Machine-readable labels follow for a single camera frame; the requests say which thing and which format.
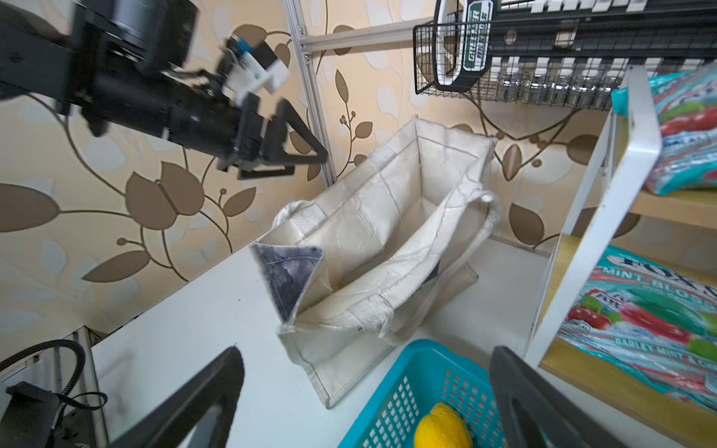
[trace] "shelf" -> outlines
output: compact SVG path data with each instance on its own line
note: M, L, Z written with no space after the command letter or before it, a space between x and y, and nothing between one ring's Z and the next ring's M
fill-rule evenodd
M541 320L579 243L580 239L576 237L562 235L560 238ZM717 279L707 274L670 263L659 263L717 287ZM611 363L591 356L561 339L553 341L540 367L686 447L717 447L717 414L661 394Z
M717 190L679 190L665 196L641 191L632 213L717 229Z

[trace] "open bag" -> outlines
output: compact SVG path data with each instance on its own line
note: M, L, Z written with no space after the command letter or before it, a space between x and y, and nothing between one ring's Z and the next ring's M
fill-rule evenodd
M414 118L252 246L279 338L327 408L478 278L467 261L500 217L481 184L494 148Z

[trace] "floral wallpaper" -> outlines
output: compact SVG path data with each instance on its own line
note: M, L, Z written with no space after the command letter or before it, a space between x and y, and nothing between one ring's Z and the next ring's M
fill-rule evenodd
M72 0L11 3L69 29ZM291 75L276 95L260 92L260 113L285 97L304 114L281 1L195 4L186 67L213 70L232 32L265 40ZM269 229L287 202L324 189L317 166L238 181L211 156L119 125L94 138L78 112L58 116L39 95L0 103L0 358L82 325L116 329ZM289 151L308 152L290 137Z
M308 34L319 35L432 17L435 2L302 0L302 7ZM494 234L544 254L553 249L606 112L416 95L409 43L329 50L315 54L313 62L336 173L345 175L365 160L413 115L495 136L489 187L503 201L503 216ZM361 122L371 124L366 126L370 133L353 130L354 110ZM577 234L594 213L598 188ZM717 258L711 256L717 233L705 229L629 214L613 244L717 273Z

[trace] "lemon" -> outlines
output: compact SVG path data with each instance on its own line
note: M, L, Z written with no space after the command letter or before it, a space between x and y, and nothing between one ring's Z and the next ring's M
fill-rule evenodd
M460 414L445 403L433 406L413 437L415 448L471 448L473 442Z

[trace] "robotic arm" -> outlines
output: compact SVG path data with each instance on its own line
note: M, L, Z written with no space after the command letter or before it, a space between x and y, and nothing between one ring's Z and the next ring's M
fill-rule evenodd
M253 92L273 93L288 75L265 42L251 47L231 36L215 73L178 70L196 16L190 0L81 0L65 36L0 1L0 100L36 92L54 98L61 115L77 105L95 136L117 123L211 154L222 171L238 167L239 178L325 163L326 149L287 100L268 120L258 114ZM287 125L315 155L286 153Z

